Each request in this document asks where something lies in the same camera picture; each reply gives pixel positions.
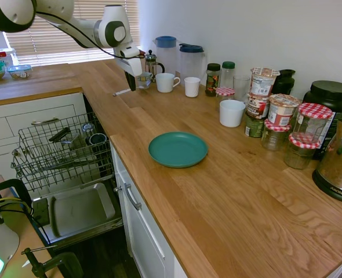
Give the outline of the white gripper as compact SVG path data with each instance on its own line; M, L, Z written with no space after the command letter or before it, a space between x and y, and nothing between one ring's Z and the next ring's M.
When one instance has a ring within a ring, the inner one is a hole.
M139 58L115 58L115 61L124 70L129 88L131 91L135 91L136 80L134 76L139 76L143 72L141 60Z

